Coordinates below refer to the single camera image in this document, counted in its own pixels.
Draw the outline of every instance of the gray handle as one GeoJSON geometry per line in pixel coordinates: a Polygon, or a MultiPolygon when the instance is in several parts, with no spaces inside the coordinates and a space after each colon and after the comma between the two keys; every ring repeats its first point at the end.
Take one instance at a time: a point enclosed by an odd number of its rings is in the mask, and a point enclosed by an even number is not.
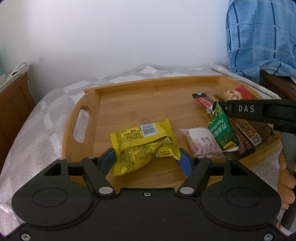
{"type": "MultiPolygon", "coordinates": [[[[287,170],[296,177],[296,174],[294,173],[294,166],[296,163],[296,135],[282,132],[281,143],[283,145],[285,159],[287,162],[287,170]]],[[[296,231],[296,202],[292,203],[285,211],[281,224],[292,233],[296,231]]]]}

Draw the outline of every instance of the wooden tray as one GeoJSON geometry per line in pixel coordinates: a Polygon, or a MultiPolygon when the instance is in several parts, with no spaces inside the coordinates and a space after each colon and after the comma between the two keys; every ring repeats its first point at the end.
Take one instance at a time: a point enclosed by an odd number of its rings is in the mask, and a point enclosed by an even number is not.
{"type": "MultiPolygon", "coordinates": [[[[242,85],[224,76],[186,76],[140,80],[85,89],[85,95],[72,110],[63,139],[62,155],[69,162],[80,161],[88,156],[100,156],[112,147],[110,133],[127,127],[134,127],[169,118],[179,147],[191,153],[185,136],[179,128],[208,126],[209,115],[193,98],[192,93],[206,92],[208,95],[231,90],[242,85]],[[73,137],[74,127],[80,110],[89,114],[84,142],[73,137]]],[[[254,96],[261,96],[245,86],[254,96]]],[[[256,152],[240,161],[252,167],[281,149],[279,135],[268,137],[256,152]]],[[[227,154],[240,159],[239,155],[227,154]]],[[[112,170],[106,179],[118,192],[121,187],[163,188],[178,187],[186,177],[173,157],[153,160],[145,167],[113,177],[112,170]]],[[[213,177],[210,182],[221,180],[213,177]]],[[[81,178],[73,180],[82,183],[81,178]]]]}

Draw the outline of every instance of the white snack package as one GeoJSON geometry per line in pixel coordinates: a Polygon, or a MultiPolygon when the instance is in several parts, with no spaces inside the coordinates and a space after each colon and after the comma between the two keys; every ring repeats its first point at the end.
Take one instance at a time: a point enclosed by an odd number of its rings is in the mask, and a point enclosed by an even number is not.
{"type": "Polygon", "coordinates": [[[206,127],[179,129],[187,138],[194,157],[223,158],[224,154],[213,134],[206,127]]]}

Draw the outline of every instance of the green label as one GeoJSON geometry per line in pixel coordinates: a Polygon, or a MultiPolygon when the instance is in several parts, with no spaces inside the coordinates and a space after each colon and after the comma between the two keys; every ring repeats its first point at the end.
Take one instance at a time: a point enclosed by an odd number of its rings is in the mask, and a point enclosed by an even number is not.
{"type": "Polygon", "coordinates": [[[230,123],[227,119],[226,114],[223,112],[221,115],[219,115],[210,125],[209,130],[215,137],[215,139],[219,139],[228,132],[231,131],[230,123]]]}

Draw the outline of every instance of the yellow snack package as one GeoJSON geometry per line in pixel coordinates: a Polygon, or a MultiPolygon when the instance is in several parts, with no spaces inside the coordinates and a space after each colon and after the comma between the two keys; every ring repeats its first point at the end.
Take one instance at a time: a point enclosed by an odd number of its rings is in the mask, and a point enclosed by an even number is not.
{"type": "Polygon", "coordinates": [[[126,128],[110,134],[116,153],[113,176],[135,171],[153,158],[174,156],[180,160],[181,154],[170,122],[154,122],[133,128],[126,128]]]}

